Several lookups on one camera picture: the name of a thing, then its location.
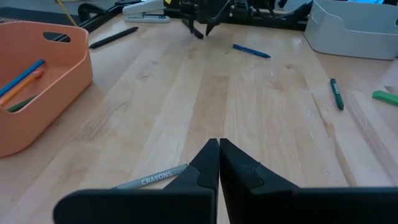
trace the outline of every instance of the white plastic bin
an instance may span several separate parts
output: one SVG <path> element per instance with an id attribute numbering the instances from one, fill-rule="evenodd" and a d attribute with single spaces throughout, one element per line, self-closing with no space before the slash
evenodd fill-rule
<path id="1" fill-rule="evenodd" d="M 312 49 L 335 55 L 398 57 L 398 7 L 315 0 L 304 36 Z"/>

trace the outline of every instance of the yellow cable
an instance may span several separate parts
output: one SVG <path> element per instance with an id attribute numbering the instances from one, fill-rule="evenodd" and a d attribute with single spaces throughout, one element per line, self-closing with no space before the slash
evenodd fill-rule
<path id="1" fill-rule="evenodd" d="M 57 0 L 67 17 L 69 18 L 70 22 L 72 22 L 73 25 L 77 26 L 76 22 L 73 20 L 72 16 L 70 16 L 68 9 L 63 5 L 62 0 Z"/>

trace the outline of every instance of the green block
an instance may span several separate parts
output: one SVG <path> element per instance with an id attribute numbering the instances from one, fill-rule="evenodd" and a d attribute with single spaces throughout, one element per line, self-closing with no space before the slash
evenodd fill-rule
<path id="1" fill-rule="evenodd" d="M 398 106 L 398 96 L 395 94 L 386 93 L 385 91 L 378 90 L 373 92 L 372 97 L 391 105 Z"/>

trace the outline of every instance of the blue marker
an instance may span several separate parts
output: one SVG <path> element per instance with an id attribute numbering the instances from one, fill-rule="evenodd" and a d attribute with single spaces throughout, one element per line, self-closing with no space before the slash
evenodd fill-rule
<path id="1" fill-rule="evenodd" d="M 234 44 L 232 47 L 235 48 L 235 49 L 250 53 L 250 54 L 254 54 L 254 55 L 263 57 L 263 58 L 271 58 L 271 56 L 266 54 L 266 53 L 263 53 L 263 52 L 260 52 L 260 51 L 257 51 L 257 50 L 253 50 L 253 49 L 249 49 L 247 47 L 243 47 L 243 46 L 240 46 L 238 44 Z"/>
<path id="2" fill-rule="evenodd" d="M 4 88 L 0 90 L 0 97 L 4 96 L 8 91 L 10 91 L 16 85 L 18 85 L 18 83 L 20 83 L 22 80 L 28 77 L 32 72 L 34 72 L 34 70 L 36 70 L 43 64 L 44 60 L 40 59 L 39 61 L 34 63 L 30 68 L 28 68 L 26 71 L 22 72 L 22 74 L 20 74 L 16 79 L 8 83 Z"/>

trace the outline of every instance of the orange basket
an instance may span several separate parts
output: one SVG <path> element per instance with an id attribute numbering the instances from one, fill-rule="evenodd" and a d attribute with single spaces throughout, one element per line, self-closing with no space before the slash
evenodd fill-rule
<path id="1" fill-rule="evenodd" d="M 66 34 L 69 42 L 44 33 Z M 88 32 L 39 22 L 0 24 L 0 88 L 40 59 L 44 74 L 0 107 L 0 157 L 23 150 L 92 82 Z M 36 96 L 19 111 L 7 109 Z"/>

